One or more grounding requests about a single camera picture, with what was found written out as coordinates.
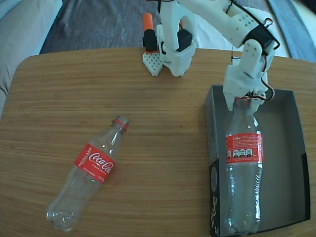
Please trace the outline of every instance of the white robotic arm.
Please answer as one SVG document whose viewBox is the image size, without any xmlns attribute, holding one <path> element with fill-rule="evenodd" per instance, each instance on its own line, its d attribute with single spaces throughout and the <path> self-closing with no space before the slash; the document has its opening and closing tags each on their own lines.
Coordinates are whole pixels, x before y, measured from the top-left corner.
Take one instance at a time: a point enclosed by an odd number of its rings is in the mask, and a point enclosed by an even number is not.
<svg viewBox="0 0 316 237">
<path fill-rule="evenodd" d="M 253 112 L 268 100 L 265 92 L 271 87 L 266 71 L 274 57 L 277 40 L 250 12 L 232 0 L 171 0 L 159 4 L 161 25 L 156 29 L 159 59 L 174 76 L 182 76 L 190 66 L 196 48 L 197 14 L 236 48 L 244 45 L 241 58 L 232 60 L 226 70 L 223 93 L 228 109 L 233 109 L 235 97 L 250 95 Z M 180 20 L 185 25 L 182 32 Z"/>
</svg>

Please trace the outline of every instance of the coca-cola bottle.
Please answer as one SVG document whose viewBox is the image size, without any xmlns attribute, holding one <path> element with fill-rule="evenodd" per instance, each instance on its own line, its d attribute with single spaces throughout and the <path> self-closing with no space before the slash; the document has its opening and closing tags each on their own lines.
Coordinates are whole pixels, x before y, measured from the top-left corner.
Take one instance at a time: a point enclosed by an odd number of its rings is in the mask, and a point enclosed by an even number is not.
<svg viewBox="0 0 316 237">
<path fill-rule="evenodd" d="M 122 134 L 129 121 L 118 116 L 112 125 L 87 143 L 74 162 L 63 189 L 47 209 L 46 218 L 57 229 L 70 232 L 87 202 L 115 166 Z"/>
<path fill-rule="evenodd" d="M 226 174 L 229 206 L 225 224 L 230 234 L 247 235 L 259 230 L 260 183 L 263 144 L 259 123 L 249 97 L 235 98 L 226 134 Z"/>
</svg>

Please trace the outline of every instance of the bottle label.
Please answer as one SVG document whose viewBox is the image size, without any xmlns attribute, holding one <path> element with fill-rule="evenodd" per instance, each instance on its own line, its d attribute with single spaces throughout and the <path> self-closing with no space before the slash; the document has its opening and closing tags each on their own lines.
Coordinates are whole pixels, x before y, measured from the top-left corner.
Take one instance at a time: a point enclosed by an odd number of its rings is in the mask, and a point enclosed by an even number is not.
<svg viewBox="0 0 316 237">
<path fill-rule="evenodd" d="M 103 183 L 115 162 L 94 146 L 86 144 L 74 164 L 94 179 Z"/>
<path fill-rule="evenodd" d="M 226 164 L 263 161 L 261 134 L 242 133 L 226 138 Z"/>
</svg>

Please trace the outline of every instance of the black box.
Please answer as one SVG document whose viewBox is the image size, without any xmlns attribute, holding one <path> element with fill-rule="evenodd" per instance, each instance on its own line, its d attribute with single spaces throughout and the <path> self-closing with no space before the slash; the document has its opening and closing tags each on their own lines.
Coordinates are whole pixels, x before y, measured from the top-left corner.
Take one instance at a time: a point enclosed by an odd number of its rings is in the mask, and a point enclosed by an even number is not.
<svg viewBox="0 0 316 237">
<path fill-rule="evenodd" d="M 226 128 L 229 112 L 222 86 L 212 86 L 206 98 L 211 191 L 211 236 L 230 236 L 225 217 L 228 206 Z M 299 113 L 292 91 L 276 90 L 273 100 L 255 113 L 263 135 L 263 176 L 260 188 L 259 232 L 279 229 L 311 217 L 310 184 Z"/>
</svg>

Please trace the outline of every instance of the wood grain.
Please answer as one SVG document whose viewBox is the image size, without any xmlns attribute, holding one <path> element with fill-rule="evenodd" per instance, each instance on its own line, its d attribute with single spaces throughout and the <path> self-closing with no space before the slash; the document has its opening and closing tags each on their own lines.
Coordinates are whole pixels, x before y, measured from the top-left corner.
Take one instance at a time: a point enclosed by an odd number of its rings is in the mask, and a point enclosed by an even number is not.
<svg viewBox="0 0 316 237">
<path fill-rule="evenodd" d="M 230 52 L 197 50 L 182 78 L 156 78 L 143 49 L 34 56 L 18 68 L 0 123 L 0 236 L 198 237 L 209 233 L 204 100 L 222 84 Z M 316 214 L 316 65 L 276 58 L 274 88 L 294 90 L 308 151 Z M 45 209 L 87 140 L 116 115 L 131 119 L 117 168 L 72 234 Z M 314 237 L 315 221 L 259 234 Z"/>
</svg>

